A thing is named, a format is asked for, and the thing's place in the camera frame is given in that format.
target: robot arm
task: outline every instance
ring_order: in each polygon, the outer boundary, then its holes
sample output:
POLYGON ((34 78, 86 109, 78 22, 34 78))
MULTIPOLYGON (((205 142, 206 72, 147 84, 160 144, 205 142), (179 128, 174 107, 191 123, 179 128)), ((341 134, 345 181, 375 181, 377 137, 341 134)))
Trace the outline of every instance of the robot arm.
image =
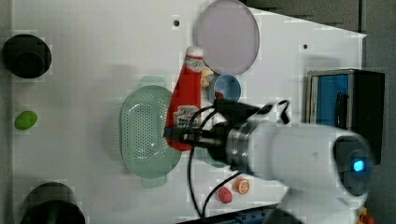
POLYGON ((226 122, 210 131, 174 128, 168 136, 206 147, 212 158, 242 173, 289 186, 268 223, 356 223, 374 166, 365 139, 333 127, 261 119, 268 107, 222 99, 214 107, 226 122))

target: red ketchup bottle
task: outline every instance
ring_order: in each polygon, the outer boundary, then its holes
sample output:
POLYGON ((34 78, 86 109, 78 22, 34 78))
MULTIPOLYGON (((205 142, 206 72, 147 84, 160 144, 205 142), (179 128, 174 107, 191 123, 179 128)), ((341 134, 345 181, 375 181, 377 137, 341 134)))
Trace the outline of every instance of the red ketchup bottle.
MULTIPOLYGON (((192 46, 186 50, 183 67, 172 94, 171 104, 166 117, 166 127, 188 127, 192 115, 201 108, 201 76, 203 66, 203 50, 192 46)), ((201 118, 198 117, 193 127, 198 127, 201 118)), ((172 142, 166 138, 169 147, 180 151, 191 150, 191 146, 172 142)))

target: blue cup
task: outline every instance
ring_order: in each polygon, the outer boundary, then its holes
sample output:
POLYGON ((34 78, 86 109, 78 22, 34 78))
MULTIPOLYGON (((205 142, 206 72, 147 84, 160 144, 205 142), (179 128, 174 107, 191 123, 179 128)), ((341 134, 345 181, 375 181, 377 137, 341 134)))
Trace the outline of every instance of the blue cup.
POLYGON ((215 101, 216 92, 220 92, 226 100, 238 102, 241 97, 241 85, 234 76, 216 76, 209 81, 209 87, 207 87, 207 97, 210 103, 215 101))

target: green colander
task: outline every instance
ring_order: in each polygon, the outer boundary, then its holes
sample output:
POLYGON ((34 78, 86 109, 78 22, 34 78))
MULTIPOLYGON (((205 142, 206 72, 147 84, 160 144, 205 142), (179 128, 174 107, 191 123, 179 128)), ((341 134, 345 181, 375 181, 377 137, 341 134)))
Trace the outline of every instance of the green colander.
POLYGON ((155 188, 166 183, 181 152, 170 148, 163 138, 172 93, 159 77, 144 77, 140 83, 120 112, 120 150, 127 168, 142 177, 143 187, 155 188))

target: pink toy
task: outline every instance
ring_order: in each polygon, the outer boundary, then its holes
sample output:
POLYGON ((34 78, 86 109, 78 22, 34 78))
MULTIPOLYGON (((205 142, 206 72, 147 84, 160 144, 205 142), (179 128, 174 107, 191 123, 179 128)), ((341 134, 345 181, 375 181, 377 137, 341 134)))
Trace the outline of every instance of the pink toy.
POLYGON ((225 187, 219 189, 218 195, 222 203, 230 203, 233 201, 233 195, 230 190, 225 187))

